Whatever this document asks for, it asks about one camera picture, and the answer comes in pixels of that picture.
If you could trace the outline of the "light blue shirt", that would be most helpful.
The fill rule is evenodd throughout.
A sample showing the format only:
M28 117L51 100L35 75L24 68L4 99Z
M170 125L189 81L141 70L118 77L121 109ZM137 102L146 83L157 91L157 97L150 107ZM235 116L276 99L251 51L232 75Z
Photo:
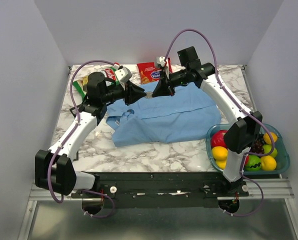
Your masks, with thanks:
M143 97L131 105L118 100L107 114L116 147L201 140L222 120L216 103L194 83L176 87L174 96Z

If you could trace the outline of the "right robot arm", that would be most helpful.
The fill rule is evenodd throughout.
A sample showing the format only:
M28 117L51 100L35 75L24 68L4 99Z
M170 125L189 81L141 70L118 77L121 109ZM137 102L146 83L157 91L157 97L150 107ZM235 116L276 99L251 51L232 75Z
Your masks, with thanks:
M177 54L184 69L174 73L170 72L168 60L164 56L156 57L160 78L152 97L173 96L176 87L194 83L216 103L229 123L224 135L228 147L226 166L222 172L225 180L219 183L219 191L230 196L236 192L236 183L242 178L244 157L259 136L263 116L259 111L251 111L234 96L221 80L215 66L210 62L201 63L193 46Z

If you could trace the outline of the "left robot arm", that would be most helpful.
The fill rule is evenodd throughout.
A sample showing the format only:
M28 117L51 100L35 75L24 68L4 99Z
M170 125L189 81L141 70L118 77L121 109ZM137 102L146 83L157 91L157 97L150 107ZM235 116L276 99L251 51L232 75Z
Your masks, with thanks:
M123 100L130 105L146 96L144 89L130 81L132 74L126 67L114 75L114 79L102 71L88 75L87 92L73 123L54 145L35 155L37 187L65 196L75 190L82 190L90 198L99 194L95 174L75 171L73 160L86 137L103 119L109 104Z

